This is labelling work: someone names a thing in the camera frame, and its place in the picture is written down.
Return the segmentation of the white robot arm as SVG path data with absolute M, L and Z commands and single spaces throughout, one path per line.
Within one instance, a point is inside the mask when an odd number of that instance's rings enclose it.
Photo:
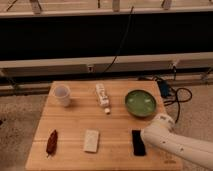
M 213 142 L 172 133 L 174 125 L 175 122 L 169 115 L 159 113 L 141 130 L 140 136 L 147 143 L 213 170 Z

